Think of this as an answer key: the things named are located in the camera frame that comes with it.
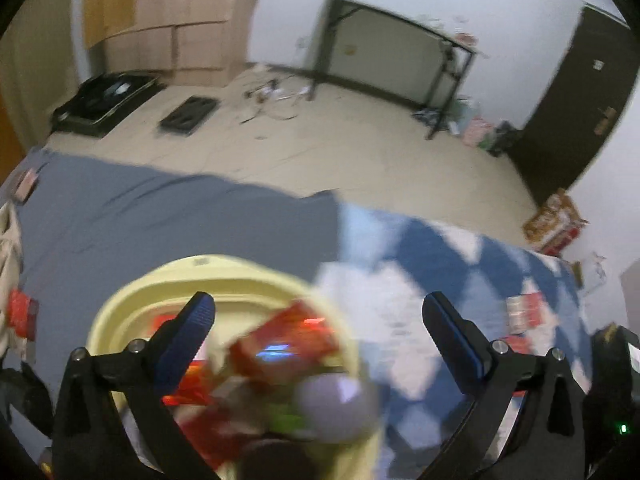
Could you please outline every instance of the red snack package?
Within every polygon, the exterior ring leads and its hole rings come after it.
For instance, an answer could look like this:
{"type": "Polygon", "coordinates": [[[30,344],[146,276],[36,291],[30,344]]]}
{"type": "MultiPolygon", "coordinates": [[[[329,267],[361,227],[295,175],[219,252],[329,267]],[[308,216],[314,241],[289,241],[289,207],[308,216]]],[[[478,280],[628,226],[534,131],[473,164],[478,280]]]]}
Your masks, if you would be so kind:
{"type": "Polygon", "coordinates": [[[174,394],[166,395],[162,402],[166,406],[195,404],[207,406],[213,401],[209,395],[214,387],[215,378],[207,361],[193,361],[187,368],[178,389],[174,394]]]}
{"type": "MultiPolygon", "coordinates": [[[[507,343],[514,352],[518,354],[531,354],[531,341],[525,336],[509,335],[502,340],[507,343]]],[[[523,397],[524,392],[514,392],[513,397],[523,397]]]]}
{"type": "Polygon", "coordinates": [[[542,324],[542,312],[540,307],[544,301],[542,298],[542,292],[532,292],[526,294],[527,299],[527,318],[529,319],[529,328],[535,328],[542,324]]]}
{"type": "Polygon", "coordinates": [[[158,329],[164,324],[165,321],[171,321],[172,319],[175,319],[177,315],[178,313],[160,314],[160,316],[156,316],[153,322],[151,323],[151,335],[155,334],[158,331],[158,329]]]}
{"type": "Polygon", "coordinates": [[[296,300],[229,348],[234,370],[261,384],[285,384],[338,350],[332,329],[296,300]]]}
{"type": "Polygon", "coordinates": [[[567,229],[551,240],[540,252],[547,256],[559,256],[561,251],[580,235],[581,229],[581,227],[567,229]]]}
{"type": "Polygon", "coordinates": [[[184,436],[213,470],[235,460],[253,436],[245,434],[221,406],[209,406],[193,418],[178,422],[184,436]]]}
{"type": "Polygon", "coordinates": [[[20,338],[36,341],[36,320],[39,304],[25,293],[14,288],[9,293],[6,314],[8,324],[20,338]]]}

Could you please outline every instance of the metal screw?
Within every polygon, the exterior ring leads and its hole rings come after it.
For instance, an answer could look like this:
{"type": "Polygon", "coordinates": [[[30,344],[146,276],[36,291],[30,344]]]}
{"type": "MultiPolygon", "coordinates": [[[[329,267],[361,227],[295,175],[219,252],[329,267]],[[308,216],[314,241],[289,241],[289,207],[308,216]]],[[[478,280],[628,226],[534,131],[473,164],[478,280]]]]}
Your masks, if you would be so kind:
{"type": "Polygon", "coordinates": [[[551,355],[557,360],[562,361],[564,359],[564,352],[559,348],[553,348],[551,350],[551,355]]]}
{"type": "Polygon", "coordinates": [[[506,354],[509,351],[509,345],[502,339],[496,339],[491,343],[491,348],[498,352],[498,354],[506,354]]]}
{"type": "Polygon", "coordinates": [[[84,347],[76,348],[73,352],[71,352],[71,358],[74,361],[81,361],[88,355],[89,355],[89,352],[87,352],[86,348],[84,347]]]}
{"type": "Polygon", "coordinates": [[[127,345],[127,350],[132,354],[139,354],[143,351],[146,346],[146,341],[144,339],[134,339],[127,345]]]}

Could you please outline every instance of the cardboard box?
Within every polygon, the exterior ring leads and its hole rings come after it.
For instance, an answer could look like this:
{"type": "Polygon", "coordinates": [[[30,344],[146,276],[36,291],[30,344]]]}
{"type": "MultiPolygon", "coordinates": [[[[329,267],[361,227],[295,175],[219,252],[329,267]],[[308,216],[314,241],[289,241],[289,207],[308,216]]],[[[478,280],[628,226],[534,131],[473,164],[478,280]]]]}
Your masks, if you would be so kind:
{"type": "Polygon", "coordinates": [[[258,0],[136,0],[136,23],[106,40],[111,72],[159,72],[170,84],[226,86],[246,68],[258,0]]]}
{"type": "Polygon", "coordinates": [[[550,196],[536,215],[522,226],[527,243],[533,250],[555,253],[566,247],[588,222],[578,213],[564,189],[550,196]]]}

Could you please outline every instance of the bed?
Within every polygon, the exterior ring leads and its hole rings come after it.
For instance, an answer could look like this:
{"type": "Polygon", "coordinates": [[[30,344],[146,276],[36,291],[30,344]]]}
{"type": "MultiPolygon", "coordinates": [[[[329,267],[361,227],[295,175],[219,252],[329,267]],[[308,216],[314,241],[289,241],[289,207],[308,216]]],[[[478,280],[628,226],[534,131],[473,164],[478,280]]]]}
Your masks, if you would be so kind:
{"type": "MultiPolygon", "coordinates": [[[[590,340],[570,270],[466,230],[341,203],[296,199],[210,175],[34,150],[17,168],[40,182],[18,207],[21,285],[40,302],[35,370],[55,399],[69,352],[85,342],[111,294],[162,264],[229,254],[312,282],[343,311],[380,386],[385,437],[374,476],[415,479],[457,426],[467,400],[424,329],[422,298],[440,290],[488,339],[507,335],[505,298],[539,290],[536,353],[558,346],[587,388],[590,340]]],[[[504,443],[514,399],[495,441],[504,443]]],[[[48,440],[19,416],[34,458],[48,440]]]]}

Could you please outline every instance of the yellow basket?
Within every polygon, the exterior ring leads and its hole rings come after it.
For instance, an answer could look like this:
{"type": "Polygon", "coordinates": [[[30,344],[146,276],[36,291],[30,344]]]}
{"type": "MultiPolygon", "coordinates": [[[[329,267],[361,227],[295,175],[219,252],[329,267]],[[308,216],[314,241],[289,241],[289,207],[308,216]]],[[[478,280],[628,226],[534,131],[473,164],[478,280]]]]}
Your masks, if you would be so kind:
{"type": "MultiPolygon", "coordinates": [[[[206,342],[214,366],[221,366],[224,349],[238,336],[260,326],[274,311],[306,298],[334,329],[340,345],[340,363],[359,377],[358,346],[338,310],[314,294],[308,283],[288,274],[229,256],[192,256],[166,264],[129,283],[114,294],[95,317],[87,349],[92,355],[121,352],[132,339],[147,335],[152,319],[174,314],[197,291],[213,296],[216,322],[206,342]]],[[[114,393],[119,409],[122,394],[114,393]]],[[[344,447],[324,480],[369,480],[376,463],[382,429],[344,447]]],[[[232,480],[232,468],[218,471],[232,480]]]]}

